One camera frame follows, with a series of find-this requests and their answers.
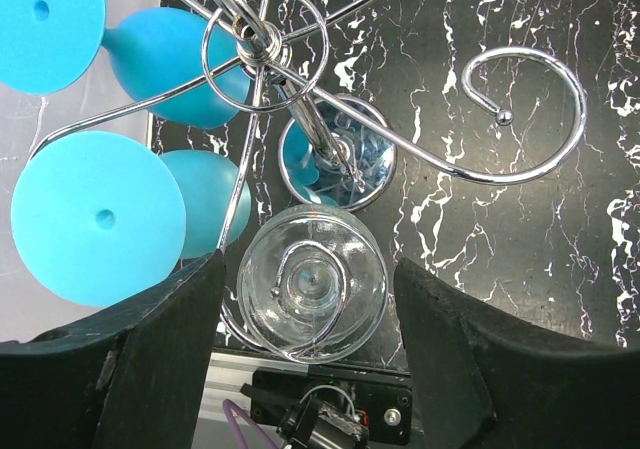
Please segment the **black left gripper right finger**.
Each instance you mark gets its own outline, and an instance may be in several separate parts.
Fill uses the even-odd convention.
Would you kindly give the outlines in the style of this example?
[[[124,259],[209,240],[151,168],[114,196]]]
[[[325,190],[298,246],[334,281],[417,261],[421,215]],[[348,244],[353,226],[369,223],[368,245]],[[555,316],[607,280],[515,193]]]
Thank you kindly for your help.
[[[639,353],[528,323],[409,259],[396,313],[426,448],[635,448]]]

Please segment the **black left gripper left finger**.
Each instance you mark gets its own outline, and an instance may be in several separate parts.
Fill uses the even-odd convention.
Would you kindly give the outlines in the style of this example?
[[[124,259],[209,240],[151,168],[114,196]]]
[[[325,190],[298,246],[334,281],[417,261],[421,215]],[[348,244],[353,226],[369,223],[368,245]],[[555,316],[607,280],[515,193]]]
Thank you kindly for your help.
[[[91,316],[2,343],[2,447],[190,447],[225,276],[215,252]]]

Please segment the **blue wine glass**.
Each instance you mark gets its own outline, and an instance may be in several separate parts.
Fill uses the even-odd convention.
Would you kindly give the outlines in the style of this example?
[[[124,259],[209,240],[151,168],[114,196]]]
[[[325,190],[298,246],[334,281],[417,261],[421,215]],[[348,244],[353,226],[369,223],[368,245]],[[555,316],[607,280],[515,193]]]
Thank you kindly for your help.
[[[79,79],[101,48],[135,101],[203,75],[204,18],[153,7],[107,28],[106,15],[106,0],[1,0],[2,83],[30,94],[57,92]]]
[[[32,276],[70,302],[105,307],[216,250],[238,167],[211,151],[154,154],[115,133],[66,136],[27,163],[10,220]]]

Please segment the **wide clear wine glass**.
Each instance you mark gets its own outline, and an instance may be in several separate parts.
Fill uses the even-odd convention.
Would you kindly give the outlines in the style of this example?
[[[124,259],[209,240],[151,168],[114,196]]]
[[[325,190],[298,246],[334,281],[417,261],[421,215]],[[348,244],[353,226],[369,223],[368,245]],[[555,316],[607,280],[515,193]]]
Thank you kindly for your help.
[[[372,232],[324,204],[271,218],[245,251],[236,283],[249,334],[301,364],[332,363],[361,348],[383,318],[389,288]]]

